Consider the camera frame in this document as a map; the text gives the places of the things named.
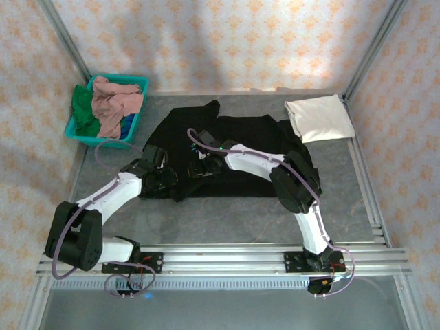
patterned wallpaper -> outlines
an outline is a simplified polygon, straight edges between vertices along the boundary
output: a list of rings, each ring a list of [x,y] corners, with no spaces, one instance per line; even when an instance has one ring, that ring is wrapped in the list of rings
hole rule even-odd
[[[64,137],[81,77],[34,0],[0,1],[0,329],[17,329],[78,145]]]
[[[410,0],[350,104],[393,244],[440,325],[440,6]]]
[[[55,0],[93,73],[150,92],[343,92],[392,0]]]

green cloth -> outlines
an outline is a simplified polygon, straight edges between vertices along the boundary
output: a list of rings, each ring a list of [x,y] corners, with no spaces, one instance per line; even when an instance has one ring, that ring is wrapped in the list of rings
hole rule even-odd
[[[94,98],[93,91],[84,86],[76,85],[71,98],[71,105],[74,108],[75,134],[77,136],[89,136],[96,138],[101,129],[99,120],[91,110],[91,100]],[[121,128],[125,126],[125,118],[121,120]]]

folded white towel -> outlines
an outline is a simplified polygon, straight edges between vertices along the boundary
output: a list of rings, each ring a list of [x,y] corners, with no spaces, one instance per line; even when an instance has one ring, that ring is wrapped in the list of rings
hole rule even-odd
[[[336,94],[285,102],[284,105],[302,143],[355,137],[350,118]]]

plastic basket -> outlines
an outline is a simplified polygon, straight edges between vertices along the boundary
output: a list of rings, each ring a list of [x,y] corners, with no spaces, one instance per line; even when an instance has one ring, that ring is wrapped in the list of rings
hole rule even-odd
[[[140,89],[142,90],[142,95],[144,96],[144,102],[142,103],[142,106],[140,108],[139,113],[135,114],[135,116],[133,118],[133,122],[131,123],[129,134],[127,135],[126,138],[120,140],[120,141],[128,142],[130,144],[133,143],[133,140],[135,138],[135,132],[139,126],[140,115],[142,114],[142,112],[145,108],[145,105],[146,105],[146,90],[149,86],[148,78],[137,77],[137,76],[125,76],[122,74],[98,74],[96,76],[91,77],[89,83],[87,84],[88,90],[90,90],[90,91],[93,90],[93,83],[94,83],[94,80],[97,76],[103,76],[103,77],[109,79],[110,82],[121,84],[121,85],[139,85]],[[110,140],[110,139],[101,138],[101,137],[78,136],[75,134],[75,131],[76,131],[75,119],[72,117],[71,120],[69,121],[69,124],[67,125],[66,132],[65,132],[66,136],[69,139],[75,139],[75,140],[81,141],[82,143],[86,144],[87,146],[97,146],[99,143],[101,143],[103,141]],[[121,148],[121,149],[128,149],[129,148],[129,146],[126,146],[122,143],[117,143],[117,142],[107,143],[107,144],[104,144],[102,147]]]

gray table surface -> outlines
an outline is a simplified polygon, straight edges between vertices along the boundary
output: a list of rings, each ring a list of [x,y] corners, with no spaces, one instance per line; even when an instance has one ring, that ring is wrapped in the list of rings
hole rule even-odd
[[[134,144],[144,146],[155,127],[175,107],[220,102],[220,116],[264,116],[287,119],[284,101],[311,96],[149,96]],[[320,171],[321,213],[335,242],[372,241],[373,233],[362,200],[346,140],[307,144],[313,164]],[[134,151],[102,148],[100,158],[121,168],[138,157]],[[76,184],[74,200],[95,192],[113,174],[103,170],[88,148]],[[134,239],[141,244],[159,243],[292,243],[301,244],[300,229],[292,213],[276,197],[193,198],[181,203],[170,199],[133,199],[104,226],[104,235]]]

